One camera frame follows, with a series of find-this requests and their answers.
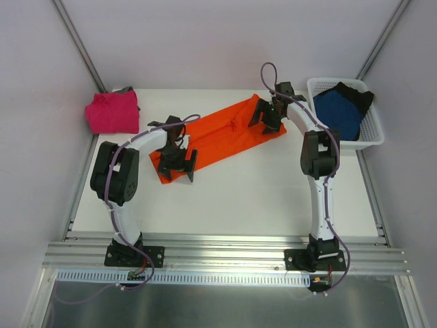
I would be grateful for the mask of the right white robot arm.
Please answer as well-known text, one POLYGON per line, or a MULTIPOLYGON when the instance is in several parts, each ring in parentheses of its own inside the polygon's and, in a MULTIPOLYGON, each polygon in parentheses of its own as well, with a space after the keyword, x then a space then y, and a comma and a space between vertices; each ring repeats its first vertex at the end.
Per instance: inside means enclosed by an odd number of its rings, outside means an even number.
POLYGON ((293 254, 291 263, 313 273, 340 254, 333 227, 333 181, 339 169, 337 133, 310 112, 307 101, 295 94, 290 82, 277 83, 270 94, 270 101, 257 101, 249 127, 262 124, 262 134, 270 136, 280 132, 282 119, 287 118, 302 133, 300 168, 310 186, 312 228, 307 248, 293 254))

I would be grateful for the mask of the orange t shirt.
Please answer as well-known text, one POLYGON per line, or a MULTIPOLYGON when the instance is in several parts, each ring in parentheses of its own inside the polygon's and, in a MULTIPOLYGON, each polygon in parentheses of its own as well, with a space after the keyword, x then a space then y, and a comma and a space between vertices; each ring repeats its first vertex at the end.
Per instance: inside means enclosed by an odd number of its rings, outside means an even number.
POLYGON ((271 134, 263 133, 266 126, 261 122, 249 126, 259 100, 254 94, 187 125, 188 154, 198 151, 196 171, 286 134, 284 126, 271 134))

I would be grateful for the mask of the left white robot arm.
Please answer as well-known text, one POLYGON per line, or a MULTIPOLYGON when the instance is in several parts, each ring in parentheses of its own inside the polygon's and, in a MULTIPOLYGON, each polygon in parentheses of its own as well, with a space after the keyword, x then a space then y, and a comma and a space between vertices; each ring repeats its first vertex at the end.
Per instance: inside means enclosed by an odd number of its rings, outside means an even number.
POLYGON ((139 264, 145 255, 141 230, 126 213, 127 203, 137 192, 141 155, 158 152, 157 173, 167 180, 172 180, 173 172, 180 172, 194 181, 198 151, 188 150, 186 133, 187 125, 200 118, 199 114, 184 119, 170 115, 164 123, 150 122, 146 130, 121 145, 100 144, 90 187, 109 210, 115 233, 112 245, 120 248, 119 256, 128 265, 139 264))

